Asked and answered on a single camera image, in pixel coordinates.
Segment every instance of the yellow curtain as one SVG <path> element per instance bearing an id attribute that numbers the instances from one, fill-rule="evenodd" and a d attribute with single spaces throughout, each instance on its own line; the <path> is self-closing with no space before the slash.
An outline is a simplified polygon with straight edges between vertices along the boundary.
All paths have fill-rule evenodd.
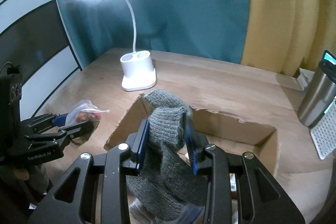
<path id="1" fill-rule="evenodd" d="M 285 75 L 336 54 L 336 0 L 250 0 L 242 65 Z"/>

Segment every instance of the wooden tabletop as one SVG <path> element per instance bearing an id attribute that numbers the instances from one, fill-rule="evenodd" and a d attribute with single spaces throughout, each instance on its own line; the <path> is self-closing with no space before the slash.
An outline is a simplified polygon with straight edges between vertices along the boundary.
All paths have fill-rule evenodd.
<path id="1" fill-rule="evenodd" d="M 63 87 L 43 112 L 66 113 L 79 100 L 90 99 L 104 113 L 90 140 L 70 144 L 64 157 L 47 164 L 55 182 L 83 152 L 105 153 L 104 144 L 132 102 L 143 91 L 125 92 L 120 57 L 130 52 L 112 49 L 91 63 Z M 320 160 L 295 110 L 302 100 L 296 79 L 228 62 L 151 52 L 157 84 L 196 108 L 207 108 L 269 124 L 278 132 L 278 160 L 274 176 L 309 223 L 323 207 L 332 174 L 333 156 Z"/>

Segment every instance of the silver bolt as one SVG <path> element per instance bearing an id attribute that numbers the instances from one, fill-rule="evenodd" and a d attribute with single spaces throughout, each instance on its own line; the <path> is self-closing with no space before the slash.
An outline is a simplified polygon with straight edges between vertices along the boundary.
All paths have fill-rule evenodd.
<path id="1" fill-rule="evenodd" d="M 254 158 L 254 155 L 251 152 L 246 152 L 244 154 L 244 157 L 247 158 L 248 160 L 251 160 Z"/>
<path id="2" fill-rule="evenodd" d="M 83 160 L 88 160 L 90 157 L 91 157 L 91 155 L 89 153 L 81 154 L 81 159 L 83 159 Z"/>
<path id="3" fill-rule="evenodd" d="M 205 146 L 206 149 L 208 150 L 215 150 L 216 149 L 216 146 L 212 143 L 208 143 L 206 146 Z"/>
<path id="4" fill-rule="evenodd" d="M 127 143 L 121 143 L 118 145 L 119 150 L 126 150 L 128 148 Z"/>

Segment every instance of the plastic bag with snacks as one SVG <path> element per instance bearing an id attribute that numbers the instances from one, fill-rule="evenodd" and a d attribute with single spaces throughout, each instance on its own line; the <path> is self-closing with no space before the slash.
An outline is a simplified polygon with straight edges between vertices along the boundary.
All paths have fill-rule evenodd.
<path id="1" fill-rule="evenodd" d="M 69 111 L 67 115 L 65 126 L 91 121 L 93 122 L 93 131 L 90 134 L 72 139 L 72 141 L 79 145 L 87 142 L 93 132 L 97 129 L 101 120 L 101 114 L 103 112 L 110 112 L 110 110 L 100 110 L 98 107 L 93 105 L 90 100 L 81 100 L 76 105 L 74 105 L 72 110 Z"/>

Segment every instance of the white perforated plastic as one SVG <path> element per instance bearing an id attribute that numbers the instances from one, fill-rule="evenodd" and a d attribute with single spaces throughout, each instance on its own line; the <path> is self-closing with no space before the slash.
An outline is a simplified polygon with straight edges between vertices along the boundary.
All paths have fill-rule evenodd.
<path id="1" fill-rule="evenodd" d="M 320 122 L 310 130 L 311 138 L 321 160 L 336 149 L 336 105 L 332 104 Z"/>

